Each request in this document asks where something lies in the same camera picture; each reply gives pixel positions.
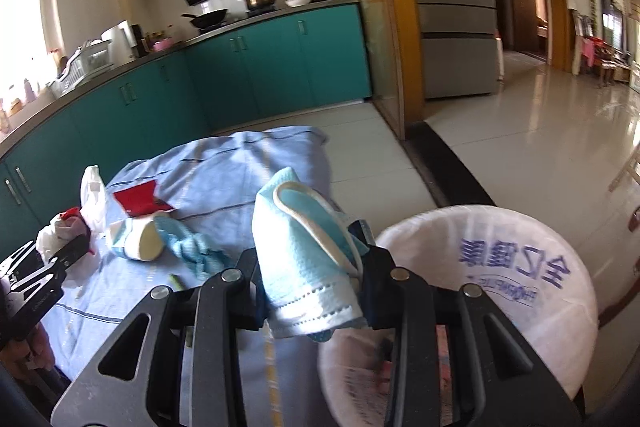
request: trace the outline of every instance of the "red paper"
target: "red paper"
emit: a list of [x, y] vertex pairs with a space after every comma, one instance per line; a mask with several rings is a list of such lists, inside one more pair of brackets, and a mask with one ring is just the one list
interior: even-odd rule
[[121, 204], [129, 217], [148, 216], [158, 210], [174, 210], [170, 204], [154, 196], [155, 190], [156, 181], [151, 180], [142, 185], [114, 192], [113, 197]]

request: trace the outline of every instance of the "black threshold strip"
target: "black threshold strip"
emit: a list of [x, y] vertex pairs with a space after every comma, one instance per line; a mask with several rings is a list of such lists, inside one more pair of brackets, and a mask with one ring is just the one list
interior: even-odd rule
[[437, 206], [488, 204], [496, 206], [460, 158], [427, 124], [411, 124], [406, 130], [404, 151], [427, 185]]

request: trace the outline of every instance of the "white bowl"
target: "white bowl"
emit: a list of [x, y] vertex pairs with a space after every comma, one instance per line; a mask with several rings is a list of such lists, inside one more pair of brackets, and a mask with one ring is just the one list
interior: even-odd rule
[[305, 4], [309, 4], [311, 0], [286, 0], [284, 3], [291, 7], [295, 8], [296, 6], [304, 6]]

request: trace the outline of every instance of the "doorway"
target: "doorway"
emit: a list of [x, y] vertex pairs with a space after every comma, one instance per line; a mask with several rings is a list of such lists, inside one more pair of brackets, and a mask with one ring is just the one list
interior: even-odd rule
[[546, 0], [513, 0], [513, 47], [546, 62], [548, 17]]

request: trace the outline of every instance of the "window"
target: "window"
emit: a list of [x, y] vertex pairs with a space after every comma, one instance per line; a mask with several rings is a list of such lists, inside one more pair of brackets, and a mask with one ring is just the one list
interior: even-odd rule
[[0, 98], [4, 110], [24, 98], [24, 79], [34, 92], [55, 78], [42, 29], [40, 0], [0, 0]]
[[600, 0], [602, 40], [622, 51], [622, 12], [610, 0]]

